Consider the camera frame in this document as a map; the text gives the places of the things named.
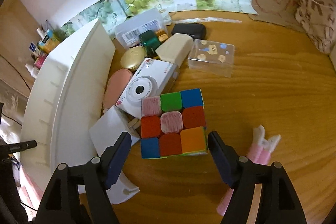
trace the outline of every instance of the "wood grain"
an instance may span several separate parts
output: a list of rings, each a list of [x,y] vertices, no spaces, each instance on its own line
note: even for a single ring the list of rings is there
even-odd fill
[[[336,202],[336,74],[328,56],[305,34],[245,14],[190,11],[171,16],[242,21],[205,23],[208,40],[236,46],[232,77],[190,70],[185,61],[172,91],[201,88],[207,133],[216,130],[240,155],[247,153],[252,129],[260,124],[267,137],[280,134],[272,162],[285,167],[307,223],[321,223]],[[121,53],[116,52],[110,73],[120,68]],[[142,160],[137,143],[123,170],[140,193],[113,205],[120,223],[220,223],[216,207],[227,186],[211,155]],[[248,223],[256,216],[257,199]],[[81,200],[87,205],[85,195]]]

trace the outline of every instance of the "pink square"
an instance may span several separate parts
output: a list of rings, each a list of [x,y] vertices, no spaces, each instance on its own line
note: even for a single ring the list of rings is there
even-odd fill
[[[161,130],[163,133],[179,133],[183,129],[182,114],[178,111],[163,113],[161,116]]]
[[[141,100],[141,111],[142,117],[160,116],[162,113],[160,96],[143,98]]]

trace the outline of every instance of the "white digital camera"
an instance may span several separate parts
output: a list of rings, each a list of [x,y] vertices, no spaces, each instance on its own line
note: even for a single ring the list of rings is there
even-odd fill
[[[179,75],[179,67],[169,62],[145,58],[121,94],[116,106],[141,119],[141,99],[166,93]]]

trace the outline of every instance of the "rubik's cube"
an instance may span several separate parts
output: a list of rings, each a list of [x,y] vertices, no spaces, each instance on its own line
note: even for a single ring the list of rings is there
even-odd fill
[[[206,153],[203,107],[200,89],[142,99],[142,158]]]

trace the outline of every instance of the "black case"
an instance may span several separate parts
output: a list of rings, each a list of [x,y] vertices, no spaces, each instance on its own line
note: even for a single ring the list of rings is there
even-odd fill
[[[204,39],[207,30],[201,23],[177,23],[171,31],[171,35],[176,33],[185,33],[193,39]]]

